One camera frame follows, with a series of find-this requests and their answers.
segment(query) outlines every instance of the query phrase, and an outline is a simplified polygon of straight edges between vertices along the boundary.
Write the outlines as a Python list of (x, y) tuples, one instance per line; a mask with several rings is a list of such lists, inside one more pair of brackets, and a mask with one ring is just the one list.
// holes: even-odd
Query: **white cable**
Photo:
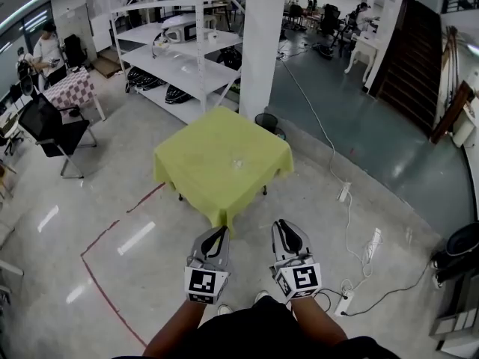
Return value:
[[(309, 101), (308, 97), (306, 96), (306, 93), (303, 91), (303, 89), (301, 88), (301, 86), (299, 85), (299, 83), (297, 82), (297, 80), (295, 79), (295, 77), (293, 76), (293, 74), (291, 73), (290, 69), (287, 67), (286, 63), (284, 61), (283, 62), (283, 65), (284, 67), (286, 68), (286, 70), (288, 71), (288, 73), (291, 75), (291, 77), (293, 78), (294, 82), (296, 83), (296, 86), (299, 88), (299, 90), (301, 91), (302, 95), (304, 96), (304, 98), (306, 99), (306, 102), (308, 103), (311, 111), (313, 112), (314, 116), (316, 117), (316, 121), (319, 123), (320, 125), (320, 128), (321, 128), (321, 131), (323, 132), (324, 136), (326, 137), (326, 140), (328, 140), (329, 144), (331, 145), (331, 148), (332, 148), (332, 155), (331, 155), (331, 158), (329, 160), (329, 171), (331, 172), (331, 174), (339, 181), (341, 182), (343, 185), (345, 185), (345, 182), (339, 178), (335, 172), (332, 170), (332, 161), (336, 155), (336, 149), (335, 149), (335, 146), (334, 144), (332, 143), (332, 141), (329, 139), (328, 135), (326, 134), (326, 131), (324, 130), (323, 128), (323, 125), (321, 123), (321, 120), (319, 118), (319, 116), (317, 115), (316, 111), (314, 110), (313, 108), (313, 105), (311, 104), (311, 102)], [(380, 242), (377, 242), (377, 243), (374, 243), (374, 236), (373, 238), (366, 244), (366, 246), (364, 247), (364, 250), (363, 250), (363, 257), (361, 258), (357, 253), (355, 253), (354, 251), (352, 251), (348, 245), (348, 232), (349, 232), (349, 228), (350, 228), (350, 223), (351, 223), (351, 204), (353, 203), (353, 196), (351, 195), (351, 193), (348, 191), (347, 194), (350, 196), (350, 204), (349, 206), (347, 207), (347, 225), (346, 225), (346, 249), (349, 253), (351, 253), (352, 255), (354, 255), (354, 257), (356, 257), (359, 262), (361, 262), (361, 265), (362, 265), (362, 274), (364, 276), (363, 280), (361, 280), (361, 282), (358, 283), (358, 285), (356, 286), (353, 286), (353, 283), (351, 282), (351, 280), (349, 279), (345, 279), (341, 282), (341, 291), (344, 292), (344, 291), (354, 291), (355, 289), (358, 289), (372, 274), (373, 274), (373, 261), (372, 259), (369, 259), (369, 260), (366, 260), (364, 261), (364, 257), (370, 257), (372, 255), (372, 248), (373, 246), (378, 246), (378, 245), (381, 245), (382, 244), (382, 237), (380, 239)], [(349, 282), (350, 285), (349, 286), (345, 286), (344, 285), (344, 282)]]

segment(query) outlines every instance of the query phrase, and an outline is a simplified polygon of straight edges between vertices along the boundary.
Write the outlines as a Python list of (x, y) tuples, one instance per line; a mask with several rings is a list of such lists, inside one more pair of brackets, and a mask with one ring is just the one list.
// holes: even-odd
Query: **metal rack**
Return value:
[[(121, 69), (127, 79), (124, 61), (138, 67), (159, 79), (172, 84), (192, 95), (191, 99), (183, 104), (169, 105), (165, 103), (166, 87), (160, 86), (152, 90), (137, 90), (161, 108), (172, 113), (185, 123), (191, 123), (203, 113), (218, 105), (224, 105), (237, 110), (238, 105), (225, 98), (231, 85), (241, 76), (241, 69), (236, 71), (225, 65), (205, 59), (205, 54), (242, 43), (237, 34), (216, 31), (219, 34), (216, 44), (204, 39), (204, 8), (205, 3), (221, 0), (160, 0), (143, 1), (128, 4), (124, 7), (112, 7), (109, 0), (110, 20), (112, 23), (115, 45), (120, 59)], [(230, 0), (245, 14), (245, 9), (238, 0)], [(134, 9), (148, 9), (153, 7), (195, 6), (196, 13), (196, 41), (188, 43), (171, 43), (168, 49), (162, 50), (155, 59), (152, 58), (151, 46), (155, 37), (161, 31), (161, 25), (150, 23), (147, 13), (147, 24), (118, 34), (115, 26), (115, 14)], [(123, 54), (118, 40), (135, 41), (145, 46)], [(225, 87), (222, 94), (214, 93)]]

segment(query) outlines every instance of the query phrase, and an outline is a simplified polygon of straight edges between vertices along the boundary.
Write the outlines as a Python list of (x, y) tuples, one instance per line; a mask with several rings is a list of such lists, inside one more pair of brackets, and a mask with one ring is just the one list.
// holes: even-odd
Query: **left arm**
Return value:
[(143, 356), (164, 358), (172, 353), (186, 337), (198, 329), (206, 307), (205, 304), (184, 301), (178, 311), (148, 343)]

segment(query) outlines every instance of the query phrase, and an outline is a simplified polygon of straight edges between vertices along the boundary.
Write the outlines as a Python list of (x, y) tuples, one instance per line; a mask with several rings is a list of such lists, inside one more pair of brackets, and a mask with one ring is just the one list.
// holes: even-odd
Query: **table with checkered tablecloth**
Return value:
[(72, 105), (81, 106), (93, 100), (102, 120), (106, 119), (95, 94), (95, 87), (91, 82), (90, 75), (84, 67), (76, 73), (69, 74), (63, 80), (45, 90), (43, 94), (56, 108), (65, 108)]

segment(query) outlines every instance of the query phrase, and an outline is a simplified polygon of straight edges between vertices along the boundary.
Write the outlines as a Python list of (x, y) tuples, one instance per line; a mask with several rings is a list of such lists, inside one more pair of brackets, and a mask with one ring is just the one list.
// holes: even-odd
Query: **yellow tablecloth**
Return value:
[(179, 191), (213, 227), (227, 225), (276, 173), (293, 171), (290, 146), (218, 107), (155, 149), (153, 177)]

